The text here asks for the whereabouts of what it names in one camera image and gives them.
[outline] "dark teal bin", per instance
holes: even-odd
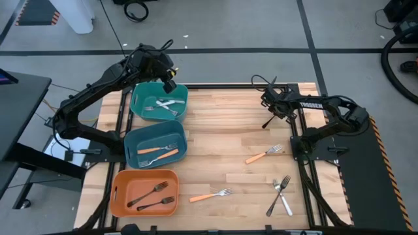
[[[128,165],[135,169],[149,169],[180,161],[187,152],[187,140],[183,125],[178,121],[165,121],[141,129],[130,131],[125,136],[125,157]],[[138,163],[151,161],[171,150],[160,149],[151,153],[138,154],[140,149],[164,147],[177,143],[178,153],[153,162],[150,166],[139,168]]]
[[[184,85],[178,84],[174,91],[167,94],[163,89],[163,85],[163,83],[159,82],[138,84],[132,94],[132,112],[146,121],[177,120],[182,122],[185,119],[187,109],[187,88]],[[181,100],[185,101],[185,104],[176,103],[168,106],[170,109],[178,112],[177,116],[172,115],[169,110],[163,107],[155,108],[152,111],[145,110],[147,106],[157,105],[155,103],[157,99]]]

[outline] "metal fork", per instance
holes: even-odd
[[[137,153],[138,154],[151,153],[153,151],[157,151],[157,150],[161,150],[161,149],[172,150],[172,149],[177,148],[177,146],[178,146],[178,144],[176,142],[176,143],[173,143],[173,144],[169,144],[169,145],[167,145],[165,147],[156,147],[156,148],[149,148],[149,149],[140,149],[140,150],[138,150]]]
[[[281,183],[280,183],[280,191],[279,191],[279,193],[277,194],[276,199],[274,199],[273,204],[270,206],[270,208],[269,208],[269,209],[268,209],[268,211],[266,212],[266,215],[267,215],[267,216],[269,216],[269,217],[270,217],[270,215],[272,215],[272,212],[273,212],[274,206],[276,205],[277,199],[279,198],[280,193],[283,191],[283,189],[285,189],[285,188],[287,187],[287,184],[289,183],[289,181],[290,181],[290,176],[289,176],[289,175],[287,175],[287,176],[286,176],[286,177],[285,177],[285,178],[281,181]]]
[[[145,107],[144,109],[145,109],[145,110],[147,110],[147,111],[152,111],[152,110],[154,110],[155,108],[162,107],[162,106],[166,106],[166,105],[170,105],[170,104],[174,104],[175,102],[176,102],[176,101],[167,101],[167,102],[164,102],[164,103],[159,104],[159,105],[147,106],[147,107]]]
[[[293,212],[292,212],[292,210],[290,210],[290,207],[289,207],[285,197],[281,193],[280,184],[279,184],[279,182],[277,182],[276,179],[273,180],[273,186],[274,186],[275,190],[277,190],[277,192],[279,192],[280,199],[283,202],[283,205],[285,206],[285,209],[286,209],[286,212],[287,212],[288,216],[292,216]]]
[[[166,110],[170,111],[172,115],[177,116],[178,112],[177,112],[177,111],[174,111],[174,110],[172,110],[171,108],[169,108],[168,106],[164,105],[165,103],[162,103],[161,101],[156,101],[156,103],[158,104],[158,107],[163,107],[163,108],[165,108]],[[145,110],[147,110],[147,111],[152,111],[152,110],[153,110],[153,108],[152,108],[152,109],[150,109],[150,107],[145,107]]]
[[[201,195],[201,196],[195,196],[189,199],[190,202],[197,202],[203,199],[211,198],[213,196],[225,196],[233,193],[233,190],[231,188],[224,189],[219,191],[218,193],[209,194],[209,195]]]
[[[151,165],[153,162],[155,162],[156,160],[160,160],[160,159],[163,159],[163,158],[165,158],[165,157],[170,157],[171,155],[174,155],[174,154],[176,154],[176,153],[178,153],[178,149],[175,149],[175,150],[172,150],[172,151],[170,151],[170,152],[168,152],[168,153],[165,153],[165,154],[162,154],[161,156],[159,156],[159,157],[157,157],[156,159],[153,159],[152,161],[142,161],[142,162],[139,162],[138,163],[138,166],[139,166],[139,168],[142,168],[142,167],[145,167],[145,166],[149,166],[149,165]]]
[[[144,197],[152,194],[153,192],[160,192],[161,190],[163,190],[167,186],[169,186],[169,183],[167,181],[164,181],[163,183],[159,183],[156,186],[154,186],[154,188],[151,190],[151,192],[145,194],[144,196],[140,196],[135,200],[132,200],[132,201],[128,202],[126,206],[131,207],[131,206],[135,205],[137,202],[139,202],[140,200],[144,199]]]
[[[257,160],[257,159],[261,158],[262,156],[264,156],[264,155],[266,155],[266,154],[269,154],[269,153],[276,153],[277,151],[279,151],[279,150],[281,150],[281,149],[282,149],[282,146],[278,144],[278,145],[276,145],[276,146],[271,147],[269,150],[267,150],[267,151],[266,151],[266,152],[264,152],[264,153],[260,153],[260,154],[258,154],[257,156],[254,156],[254,157],[251,157],[251,158],[247,159],[247,160],[246,160],[246,163],[247,163],[247,164],[250,164],[250,163],[254,162],[255,160]]]
[[[171,202],[174,202],[174,197],[173,196],[163,198],[161,201],[153,203],[153,204],[148,204],[148,205],[145,205],[145,206],[139,206],[139,207],[137,207],[137,211],[139,212],[140,210],[143,210],[145,208],[149,208],[150,206],[154,206],[154,205],[157,205],[157,204],[160,204],[160,203],[168,204],[168,203],[171,203]]]

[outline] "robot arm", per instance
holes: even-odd
[[[176,71],[172,69],[173,62],[170,57],[164,52],[170,43],[172,44],[172,40],[162,49],[140,44],[125,59],[106,69],[94,84],[87,84],[87,88],[62,101],[52,120],[54,131],[57,130],[62,138],[82,137],[103,143],[114,153],[122,154],[123,141],[119,133],[104,132],[83,125],[78,121],[78,114],[112,91],[119,91],[141,82],[156,81],[158,78],[165,84],[165,92],[170,93],[176,88],[176,84],[171,80]]]
[[[304,153],[311,153],[315,148],[315,143],[325,137],[339,132],[354,133],[359,131],[368,119],[365,108],[343,96],[301,95],[292,90],[282,90],[281,93],[277,93],[274,86],[270,84],[265,89],[261,99],[261,104],[268,107],[268,111],[280,119],[287,117],[288,122],[296,118],[297,115],[294,111],[298,108],[326,110],[331,114],[332,121],[330,123],[320,128],[309,127],[300,136],[298,150]],[[341,108],[347,110],[347,112],[342,114]]]

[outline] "butcher block tabletop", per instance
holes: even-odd
[[[298,86],[302,95],[318,95],[314,83]],[[291,126],[284,119],[274,118],[266,129],[261,127],[272,117],[261,106],[261,95],[255,89],[190,89],[183,122],[187,155],[179,162],[159,167],[178,175],[180,196],[176,212],[170,217],[119,218],[117,229],[131,223],[136,223],[141,230],[149,230],[152,225],[158,230],[262,230],[265,225],[272,225],[273,229],[309,228],[298,165],[291,152]],[[121,92],[103,98],[98,129],[116,128],[120,99]],[[122,127],[127,123],[129,102],[130,99],[126,102]],[[321,110],[304,109],[304,114],[308,127],[325,124]],[[153,124],[135,116],[132,130]],[[299,120],[297,125],[301,134]],[[281,144],[283,149],[251,164],[245,163],[246,159],[276,144]],[[338,169],[324,161],[315,163],[324,199],[344,222],[351,224]],[[116,164],[114,176],[118,169]],[[108,163],[99,163],[87,172],[74,227],[83,225],[100,203],[107,172]],[[271,217],[267,217],[266,212],[277,195],[272,180],[281,181],[286,175],[291,180],[283,195],[293,216],[287,215],[279,199]],[[232,188],[233,194],[189,202],[193,196],[225,188]],[[311,200],[319,225],[312,195]],[[108,211],[106,227],[110,226],[111,218]]]

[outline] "gray floor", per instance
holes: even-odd
[[[55,26],[12,26],[0,51],[119,50],[101,5],[90,0],[96,19],[95,29],[87,35],[75,34],[61,17]],[[374,23],[374,12],[387,0],[303,0],[312,37],[317,48],[382,48],[394,36],[392,31]],[[18,0],[0,1],[0,31],[12,15]],[[120,6],[111,1],[104,5],[124,48],[139,42],[162,45],[174,39],[173,48],[307,48],[306,37],[296,0],[162,0],[147,3],[150,16],[143,23],[132,23]],[[387,23],[380,14],[379,21]],[[413,54],[392,54],[397,68]],[[249,82],[253,74],[278,82],[316,82],[310,54],[174,54],[180,68],[177,82]],[[418,227],[418,185],[414,169],[415,115],[418,107],[403,98],[387,81],[378,54],[319,54],[325,84],[330,95],[348,95],[365,106],[375,117],[391,160],[410,219]],[[51,77],[53,83],[83,89],[98,79],[121,55],[0,56],[2,69]],[[399,74],[401,81],[418,93],[416,75]],[[46,100],[53,106],[72,91],[51,87]],[[80,119],[98,115],[100,102],[85,110]],[[53,115],[45,105],[37,113]],[[34,116],[20,142],[42,149],[51,129]],[[27,172],[19,171],[12,185],[23,183]],[[11,210],[19,187],[9,189],[0,200],[0,225],[5,234],[42,234],[68,231],[74,222],[80,194],[36,185],[29,194],[33,207]],[[26,226],[19,226],[24,218]]]

